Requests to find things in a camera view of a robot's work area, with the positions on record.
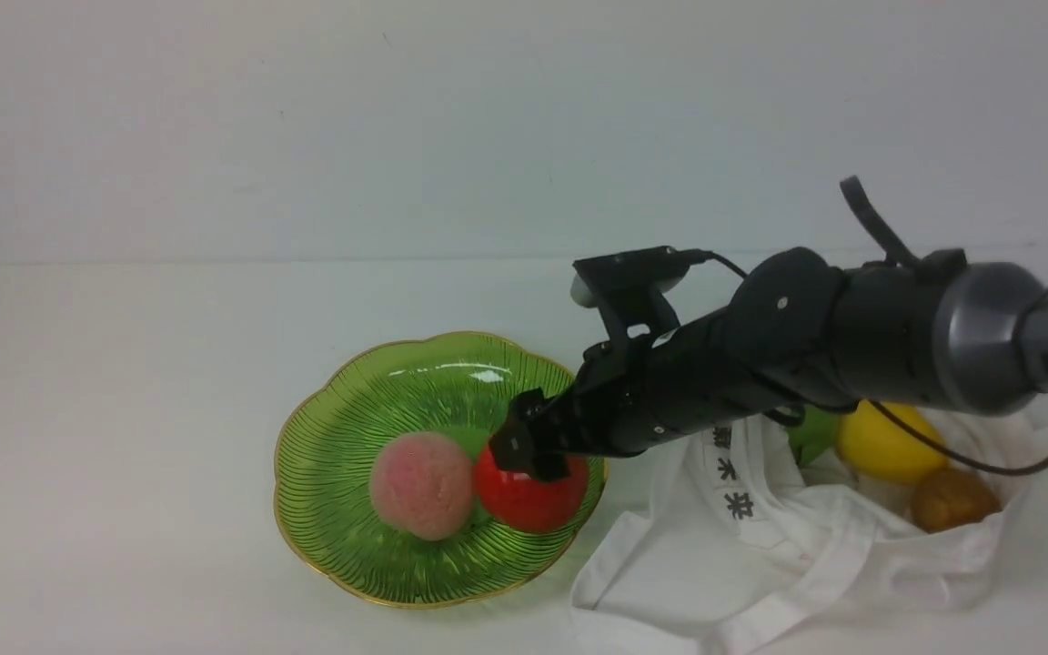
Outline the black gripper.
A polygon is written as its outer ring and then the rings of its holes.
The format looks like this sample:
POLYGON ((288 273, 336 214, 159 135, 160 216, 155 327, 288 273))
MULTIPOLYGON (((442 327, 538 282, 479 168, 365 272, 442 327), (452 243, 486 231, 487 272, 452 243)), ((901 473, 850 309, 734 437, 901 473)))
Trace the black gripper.
POLYGON ((633 457, 761 413, 761 376, 733 356, 725 332, 723 312, 711 312, 638 339, 624 359, 611 349, 586 361, 556 397, 524 391, 489 439, 496 468, 554 482, 569 476, 564 453, 633 457))

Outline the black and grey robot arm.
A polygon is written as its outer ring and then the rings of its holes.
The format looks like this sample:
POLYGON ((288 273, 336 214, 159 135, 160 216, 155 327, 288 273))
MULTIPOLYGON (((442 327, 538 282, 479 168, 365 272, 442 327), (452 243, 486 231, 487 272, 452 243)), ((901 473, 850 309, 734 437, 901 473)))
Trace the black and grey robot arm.
POLYGON ((733 420, 863 401, 977 416, 1048 393, 1048 285, 961 250, 855 269, 798 247, 744 275, 732 301, 682 325, 664 290, 709 250, 656 247, 575 262, 575 296, 608 339, 574 383, 509 403, 499 470, 565 478, 568 455, 631 458, 733 420))

